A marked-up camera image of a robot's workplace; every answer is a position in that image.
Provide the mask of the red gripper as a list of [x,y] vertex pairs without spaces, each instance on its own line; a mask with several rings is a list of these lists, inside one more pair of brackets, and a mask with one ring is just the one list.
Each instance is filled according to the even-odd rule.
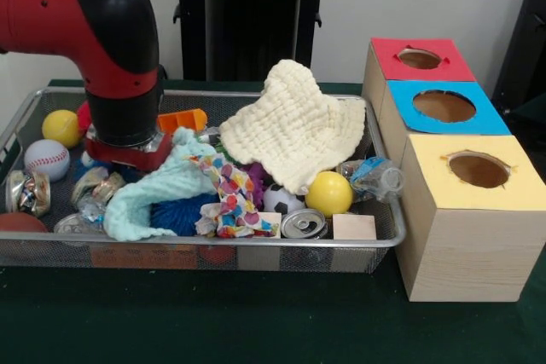
[[138,170],[157,170],[166,160],[172,149],[171,137],[157,133],[142,146],[116,147],[100,142],[93,134],[85,137],[85,151],[91,158],[108,163],[128,165]]

